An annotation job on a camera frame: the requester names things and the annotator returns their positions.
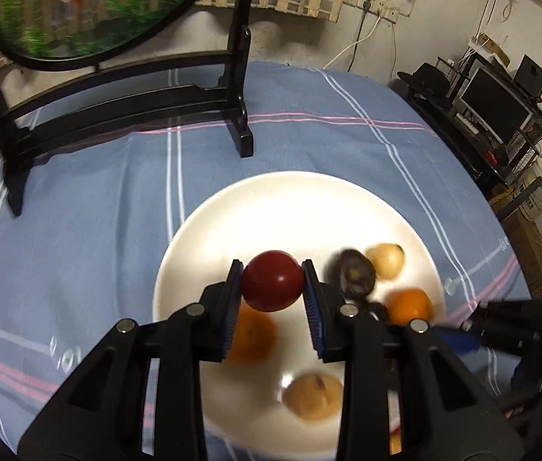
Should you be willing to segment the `black speaker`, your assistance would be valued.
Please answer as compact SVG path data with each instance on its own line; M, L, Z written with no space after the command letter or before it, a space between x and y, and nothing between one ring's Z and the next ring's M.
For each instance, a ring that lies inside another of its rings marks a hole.
M528 55L524 55L514 77L515 84L530 98L542 95L542 67Z

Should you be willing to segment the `white round plate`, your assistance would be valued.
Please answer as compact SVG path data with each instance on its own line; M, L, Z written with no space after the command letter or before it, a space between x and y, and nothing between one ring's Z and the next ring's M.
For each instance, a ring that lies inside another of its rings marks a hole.
M168 245L154 288L152 315L166 320L197 302L208 285L225 280L235 260L268 250L310 260L318 275L344 249L367 251L382 242L400 245L400 275L375 286L383 302L417 287L435 318L446 315L438 270L416 230L392 206L354 183L311 172L258 175L221 189L200 204ZM341 378L342 363L322 362L312 347L302 302L275 312L276 345L260 364L205 363L200 370L205 427L238 448L274 460L329 460L337 449L337 416L304 421L281 395L305 373Z

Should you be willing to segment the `red cherry tomato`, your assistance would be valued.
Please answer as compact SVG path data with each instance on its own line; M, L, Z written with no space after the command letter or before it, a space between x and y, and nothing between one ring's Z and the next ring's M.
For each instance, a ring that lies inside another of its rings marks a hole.
M280 250L253 257L243 272L241 292L254 310L275 312L293 305L304 289L304 273L296 259Z

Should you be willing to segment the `yellow orange tomato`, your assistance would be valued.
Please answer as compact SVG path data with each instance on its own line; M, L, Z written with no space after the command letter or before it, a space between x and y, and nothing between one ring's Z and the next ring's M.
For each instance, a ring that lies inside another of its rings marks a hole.
M395 427L390 434L390 454L392 456L402 451L401 427Z

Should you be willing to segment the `computer monitor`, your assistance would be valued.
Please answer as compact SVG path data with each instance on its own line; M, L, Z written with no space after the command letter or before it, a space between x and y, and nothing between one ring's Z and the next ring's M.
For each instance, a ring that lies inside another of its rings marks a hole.
M456 97L497 142L507 145L532 119L532 111L489 69L478 67Z

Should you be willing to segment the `pale cream round fruit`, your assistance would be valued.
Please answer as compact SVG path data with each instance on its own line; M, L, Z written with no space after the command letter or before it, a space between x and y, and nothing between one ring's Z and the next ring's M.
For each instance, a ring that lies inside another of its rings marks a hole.
M405 253L403 248L397 244L382 242L368 248L365 256L372 263L376 277L380 280L393 280L403 270L405 264Z

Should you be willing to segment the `large dark mangosteen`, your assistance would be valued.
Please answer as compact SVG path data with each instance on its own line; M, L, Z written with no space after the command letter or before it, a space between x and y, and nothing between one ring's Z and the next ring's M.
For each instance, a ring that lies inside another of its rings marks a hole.
M343 292L349 300L362 300L374 290L376 270L360 251L344 249L329 258L324 267L324 282Z

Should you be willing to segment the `blue striped tablecloth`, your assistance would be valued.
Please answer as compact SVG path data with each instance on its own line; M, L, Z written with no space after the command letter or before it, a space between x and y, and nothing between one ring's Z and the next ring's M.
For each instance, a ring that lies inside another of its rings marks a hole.
M383 198L424 240L452 320L479 301L528 297L483 194L385 85L253 63L245 99L250 158L221 122L164 121L35 167L19 217L0 177L0 439L10 448L117 320L150 321L157 271L186 217L253 175L323 173Z

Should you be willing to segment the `wall power strip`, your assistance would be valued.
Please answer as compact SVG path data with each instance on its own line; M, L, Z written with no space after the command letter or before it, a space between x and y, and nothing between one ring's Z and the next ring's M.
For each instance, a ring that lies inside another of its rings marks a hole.
M343 0L343 3L365 13L372 13L392 24L397 23L400 15L399 7L392 4L390 0Z

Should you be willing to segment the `orange tangerine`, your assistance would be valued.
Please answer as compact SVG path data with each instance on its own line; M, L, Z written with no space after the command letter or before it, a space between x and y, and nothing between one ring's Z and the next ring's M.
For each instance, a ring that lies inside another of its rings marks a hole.
M432 302L423 289L410 287L396 290L385 299L388 321L405 326L412 320L431 322L435 316Z
M273 318L243 302L226 361L236 365L262 364L271 357L276 343L277 329Z

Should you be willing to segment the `round painted screen on stand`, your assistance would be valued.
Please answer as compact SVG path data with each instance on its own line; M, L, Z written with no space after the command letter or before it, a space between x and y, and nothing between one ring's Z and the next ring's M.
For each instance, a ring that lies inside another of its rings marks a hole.
M80 57L44 58L22 54L0 35L0 52L19 66L40 72L86 72L83 76L55 86L15 106L8 105L5 94L0 89L2 180L7 188L7 201L14 216L22 213L27 177L35 163L68 149L78 149L92 142L117 138L121 133L132 132L136 126L157 118L183 117L191 120L217 113L227 121L239 155L243 158L252 156L254 138L248 126L248 112L244 100L244 82L251 44L249 17L252 0L236 0L227 47L224 50L179 53L112 67L105 65L107 60L112 60L154 38L183 17L196 1L180 0L154 25L138 31L125 43ZM167 86L62 114L37 128L19 127L16 123L19 118L38 108L114 81L157 72L217 65L223 66L224 72L212 88L203 88L193 83Z

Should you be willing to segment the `beige striped round fruit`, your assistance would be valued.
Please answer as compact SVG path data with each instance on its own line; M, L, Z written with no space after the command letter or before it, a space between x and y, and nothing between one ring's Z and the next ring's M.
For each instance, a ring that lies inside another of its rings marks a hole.
M306 373L291 382L281 400L300 420L328 420L342 409L343 385L325 373Z

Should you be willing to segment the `black hat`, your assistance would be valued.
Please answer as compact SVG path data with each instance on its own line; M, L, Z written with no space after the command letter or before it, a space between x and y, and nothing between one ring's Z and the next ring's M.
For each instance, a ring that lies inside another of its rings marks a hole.
M422 63L414 73L399 71L397 76L410 91L422 96L445 98L450 88L445 74L430 63Z

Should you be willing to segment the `small dark plum isolated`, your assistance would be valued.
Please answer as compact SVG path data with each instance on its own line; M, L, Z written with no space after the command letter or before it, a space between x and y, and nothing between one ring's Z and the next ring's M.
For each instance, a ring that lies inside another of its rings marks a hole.
M390 313L388 308L385 307L381 302L369 302L365 306L367 313L371 314L375 320L378 320L381 323L388 323L390 321Z

